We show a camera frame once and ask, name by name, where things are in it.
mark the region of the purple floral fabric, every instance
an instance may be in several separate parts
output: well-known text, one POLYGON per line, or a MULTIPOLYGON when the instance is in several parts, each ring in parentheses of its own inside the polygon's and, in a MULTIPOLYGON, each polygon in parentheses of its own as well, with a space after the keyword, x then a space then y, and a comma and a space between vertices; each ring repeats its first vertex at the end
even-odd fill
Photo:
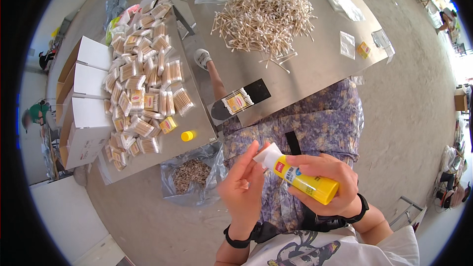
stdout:
MULTIPOLYGON (((362 121, 356 84, 344 79, 249 127, 242 127, 237 117, 224 122, 225 165, 231 168, 253 140, 260 146, 265 141, 275 142, 284 154, 291 154, 285 134, 294 131, 303 154, 328 153, 353 167, 358 160, 362 121)), ((299 229, 302 205, 287 192, 287 182, 266 171, 262 196, 259 222, 270 222, 281 233, 299 229)))

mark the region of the wrist strap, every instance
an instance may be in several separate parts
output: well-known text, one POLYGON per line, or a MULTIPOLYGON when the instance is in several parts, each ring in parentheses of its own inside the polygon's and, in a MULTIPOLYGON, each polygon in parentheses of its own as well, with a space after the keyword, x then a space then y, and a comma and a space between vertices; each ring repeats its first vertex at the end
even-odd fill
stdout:
POLYGON ((225 234, 225 239, 227 240, 228 244, 234 247, 235 249, 245 249, 252 240, 260 235, 261 231, 261 223, 256 222, 256 225, 253 227, 253 230, 250 233, 250 236, 247 240, 233 240, 228 236, 228 228, 230 228, 232 224, 230 224, 225 230, 223 230, 223 234, 225 234))
POLYGON ((368 202, 363 197, 363 195, 361 195, 360 193, 358 193, 357 195, 361 200, 361 212, 358 215, 353 216, 351 218, 343 218, 348 224, 353 224, 360 221, 365 215, 366 211, 370 209, 370 207, 368 206, 368 202))

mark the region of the white cardboard box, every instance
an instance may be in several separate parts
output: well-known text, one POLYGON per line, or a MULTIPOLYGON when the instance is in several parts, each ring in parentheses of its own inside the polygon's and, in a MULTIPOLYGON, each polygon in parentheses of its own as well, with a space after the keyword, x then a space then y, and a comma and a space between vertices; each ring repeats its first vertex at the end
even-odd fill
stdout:
POLYGON ((107 75, 107 71, 79 63, 74 64, 74 67, 62 84, 62 92, 56 99, 56 123, 58 126, 63 124, 64 113, 67 111, 71 98, 110 98, 110 94, 102 89, 102 81, 107 75))
POLYGON ((59 140, 64 168, 92 163, 113 128, 110 117, 103 110, 103 100, 72 98, 64 116, 59 140))
POLYGON ((85 93, 86 95, 88 94, 87 91, 94 91, 94 93, 90 92, 90 95, 95 95, 97 97, 89 96, 89 98, 105 99, 110 97, 110 95, 105 95, 105 91, 98 94, 98 91, 101 91, 101 87, 95 86, 95 84, 94 86, 92 86, 92 84, 88 85, 87 82, 97 82, 101 85, 112 64, 112 60, 112 48, 82 36, 70 53, 58 78, 56 85, 56 123, 60 125, 62 114, 66 112, 66 109, 63 109, 63 105, 67 105, 64 100, 76 82, 76 71, 82 72, 82 68, 87 67, 95 69, 94 76, 87 79, 87 74, 80 74, 80 76, 83 76, 84 82, 80 89, 77 88, 74 89, 74 91, 77 93, 85 93), (103 78, 100 80, 92 80, 92 78, 98 78, 97 76, 101 74, 103 75, 103 78))

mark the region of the glue bottle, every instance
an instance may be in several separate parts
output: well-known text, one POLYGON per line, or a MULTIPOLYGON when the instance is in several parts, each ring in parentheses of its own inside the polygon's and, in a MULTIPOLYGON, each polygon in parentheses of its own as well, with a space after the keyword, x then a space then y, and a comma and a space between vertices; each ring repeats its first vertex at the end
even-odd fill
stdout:
POLYGON ((339 183, 324 177, 312 177, 303 175, 298 167, 287 164, 286 156, 281 153, 275 143, 261 151, 253 158, 257 163, 263 165, 278 177, 287 181, 292 186, 314 198, 321 204, 327 205, 337 193, 339 183))

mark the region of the stainless steel table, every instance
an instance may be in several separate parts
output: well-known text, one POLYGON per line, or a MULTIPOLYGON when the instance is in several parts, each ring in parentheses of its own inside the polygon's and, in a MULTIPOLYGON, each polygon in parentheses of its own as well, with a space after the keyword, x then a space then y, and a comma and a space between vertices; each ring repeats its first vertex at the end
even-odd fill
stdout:
POLYGON ((197 86, 195 85, 192 70, 187 64, 182 41, 177 30, 176 17, 172 9, 166 16, 165 24, 169 34, 170 44, 181 56, 181 70, 184 80, 183 86, 192 99, 192 102, 195 104, 195 107, 191 109, 185 117, 181 117, 178 113, 174 115, 173 119, 177 127, 168 134, 162 132, 159 134, 157 139, 161 153, 140 154, 134 157, 122 171, 118 171, 113 162, 108 162, 105 148, 102 149, 102 152, 99 154, 94 164, 100 164, 99 168, 101 169, 102 175, 104 173, 106 174, 106 179, 104 179, 105 184, 126 178, 217 139, 214 126, 210 122, 210 116, 208 115, 206 107, 204 107, 197 86), (196 137, 188 142, 182 141, 181 133, 190 130, 195 131, 196 137))
POLYGON ((387 58, 385 50, 377 48, 371 36, 372 32, 382 27, 363 0, 352 0, 366 18, 366 21, 357 22, 334 12, 327 0, 309 1, 314 8, 313 15, 318 17, 311 21, 315 26, 312 32, 315 42, 305 36, 294 38, 292 45, 299 55, 283 64, 291 72, 287 74, 271 62, 267 69, 266 62, 258 63, 259 60, 268 57, 266 54, 245 51, 232 53, 225 47, 218 33, 210 35, 215 11, 221 11, 223 6, 209 3, 194 4, 194 0, 187 0, 200 35, 227 91, 236 90, 262 78, 271 93, 270 98, 238 114, 243 126, 249 126, 387 58), (356 45, 364 41, 371 49, 370 56, 363 59, 356 54, 356 59, 353 60, 341 55, 340 31, 353 35, 356 45))

